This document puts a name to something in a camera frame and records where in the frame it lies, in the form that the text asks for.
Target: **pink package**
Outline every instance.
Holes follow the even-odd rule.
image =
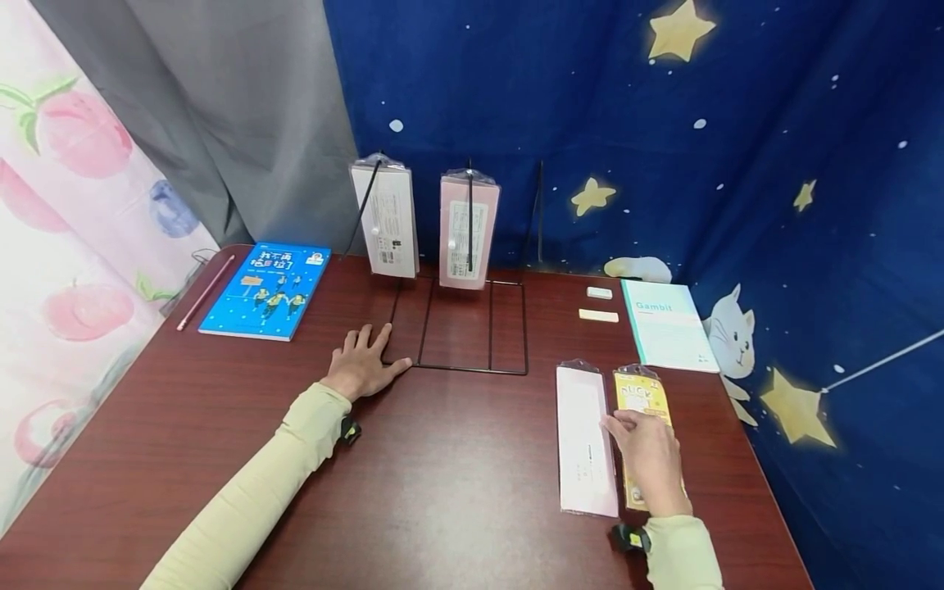
[[[497,184],[472,182],[472,270],[469,271],[468,179],[442,178],[439,185],[440,285],[454,289],[484,288],[500,192]]]

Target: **gray curtain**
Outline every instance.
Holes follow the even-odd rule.
[[[346,246],[356,149],[320,1],[32,2],[217,242]]]

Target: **pink fruit print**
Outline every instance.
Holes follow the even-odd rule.
[[[13,433],[16,454],[34,467],[55,467],[76,434],[79,414],[86,405],[57,399],[28,413]]]
[[[88,342],[131,321],[134,301],[121,289],[108,284],[73,284],[46,298],[42,315],[59,338]]]
[[[38,96],[0,85],[0,99],[15,106],[20,129],[37,154],[51,152],[86,178],[118,174],[131,158],[131,136],[105,101],[73,90],[77,81],[72,78]]]
[[[0,158],[0,201],[13,216],[39,231],[58,233],[68,231],[69,224],[59,217],[26,181]]]

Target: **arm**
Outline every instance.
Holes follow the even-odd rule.
[[[651,518],[649,581],[655,590],[722,590],[721,570],[704,523],[682,489],[679,441],[662,419],[632,410],[606,416],[623,466],[642,491]]]
[[[144,580],[144,590],[232,588],[308,476],[331,456],[351,402],[372,396],[411,366],[384,367],[384,326],[372,346],[370,326],[347,334],[328,376],[299,396],[275,436],[197,515]]]

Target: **floral curtain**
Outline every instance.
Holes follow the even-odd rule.
[[[27,0],[0,39],[2,534],[217,245]]]

